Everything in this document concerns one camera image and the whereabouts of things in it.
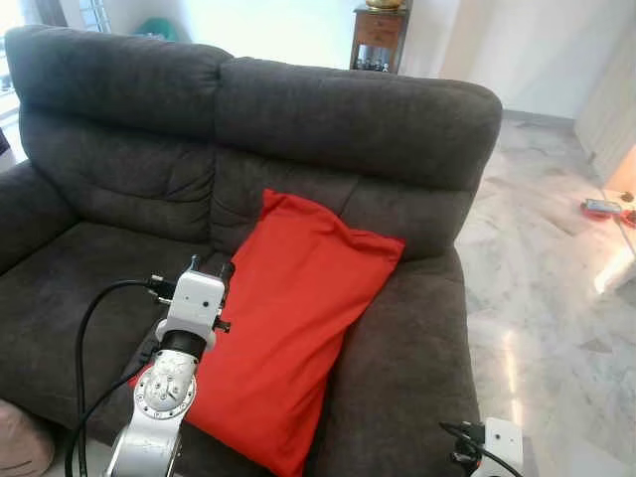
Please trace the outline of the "white louvered cabinet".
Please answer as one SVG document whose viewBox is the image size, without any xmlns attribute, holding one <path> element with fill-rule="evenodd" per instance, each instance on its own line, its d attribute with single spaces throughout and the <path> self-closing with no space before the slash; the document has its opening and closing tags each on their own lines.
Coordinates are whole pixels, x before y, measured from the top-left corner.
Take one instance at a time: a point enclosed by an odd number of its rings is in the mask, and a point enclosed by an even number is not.
<svg viewBox="0 0 636 477">
<path fill-rule="evenodd" d="M 626 24 L 575 122 L 577 139 L 604 190 L 635 190 L 635 46 L 635 24 Z"/>
</svg>

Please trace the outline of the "window grille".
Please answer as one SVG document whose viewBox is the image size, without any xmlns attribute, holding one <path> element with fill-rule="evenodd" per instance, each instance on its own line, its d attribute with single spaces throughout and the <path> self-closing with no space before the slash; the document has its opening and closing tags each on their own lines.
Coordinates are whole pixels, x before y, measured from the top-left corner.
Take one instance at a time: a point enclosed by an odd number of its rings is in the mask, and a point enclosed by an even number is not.
<svg viewBox="0 0 636 477">
<path fill-rule="evenodd" d="M 78 0 L 78 8 L 83 27 L 88 31 L 112 32 L 104 0 Z"/>
</svg>

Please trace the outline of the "teal rounded object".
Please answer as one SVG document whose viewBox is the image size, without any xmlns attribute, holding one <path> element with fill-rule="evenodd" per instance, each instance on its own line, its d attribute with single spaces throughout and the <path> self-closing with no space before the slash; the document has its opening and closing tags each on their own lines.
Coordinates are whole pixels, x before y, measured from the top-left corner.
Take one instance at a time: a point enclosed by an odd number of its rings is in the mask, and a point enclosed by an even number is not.
<svg viewBox="0 0 636 477">
<path fill-rule="evenodd" d="M 139 27 L 133 29 L 132 36 L 159 38 L 167 42 L 185 42 L 185 37 L 182 36 L 177 24 L 163 17 L 147 18 Z"/>
</svg>

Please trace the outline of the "red dish with grey lid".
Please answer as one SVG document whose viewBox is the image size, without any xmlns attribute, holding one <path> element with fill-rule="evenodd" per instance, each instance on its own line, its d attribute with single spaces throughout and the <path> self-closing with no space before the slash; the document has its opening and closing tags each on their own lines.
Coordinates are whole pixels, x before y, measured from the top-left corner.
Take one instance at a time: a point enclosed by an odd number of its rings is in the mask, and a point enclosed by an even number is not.
<svg viewBox="0 0 636 477">
<path fill-rule="evenodd" d="M 581 213 L 591 220 L 609 220 L 622 217 L 624 209 L 613 201 L 599 199 L 585 199 L 578 208 Z"/>
</svg>

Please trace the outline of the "small wooden side cabinet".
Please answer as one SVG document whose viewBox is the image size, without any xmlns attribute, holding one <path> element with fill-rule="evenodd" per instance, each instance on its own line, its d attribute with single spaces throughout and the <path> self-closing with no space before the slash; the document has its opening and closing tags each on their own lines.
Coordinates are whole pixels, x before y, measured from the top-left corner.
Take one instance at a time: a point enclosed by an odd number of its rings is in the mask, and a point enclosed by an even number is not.
<svg viewBox="0 0 636 477">
<path fill-rule="evenodd" d="M 404 49 L 409 10 L 360 5 L 354 10 L 353 46 L 349 69 L 396 74 Z"/>
</svg>

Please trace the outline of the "dark grey fabric sofa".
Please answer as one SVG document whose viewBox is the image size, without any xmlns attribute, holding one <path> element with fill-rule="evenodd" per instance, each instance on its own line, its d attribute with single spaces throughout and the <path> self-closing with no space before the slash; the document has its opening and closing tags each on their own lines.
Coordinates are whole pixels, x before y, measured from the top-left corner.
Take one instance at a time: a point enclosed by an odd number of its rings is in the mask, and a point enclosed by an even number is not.
<svg viewBox="0 0 636 477">
<path fill-rule="evenodd" d="M 271 188 L 404 254 L 347 332 L 305 477 L 462 477 L 442 423 L 476 419 L 455 241 L 503 104 L 450 79 L 296 67 L 218 47 L 24 26 L 5 36 L 26 159 L 0 171 L 0 399 L 65 437 L 126 425 L 115 388 L 163 309 L 110 283 L 217 272 Z"/>
</svg>

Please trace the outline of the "red fabric pillow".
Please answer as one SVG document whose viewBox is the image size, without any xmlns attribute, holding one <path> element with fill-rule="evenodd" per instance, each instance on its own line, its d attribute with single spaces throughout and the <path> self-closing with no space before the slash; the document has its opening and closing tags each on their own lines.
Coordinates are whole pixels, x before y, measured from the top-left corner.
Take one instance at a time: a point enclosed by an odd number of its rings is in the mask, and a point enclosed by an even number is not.
<svg viewBox="0 0 636 477">
<path fill-rule="evenodd" d="M 273 477 L 303 476 L 346 332 L 403 251 L 400 239 L 346 226 L 326 206 L 264 191 L 232 259 L 223 314 L 232 330 L 205 351 L 183 423 Z"/>
</svg>

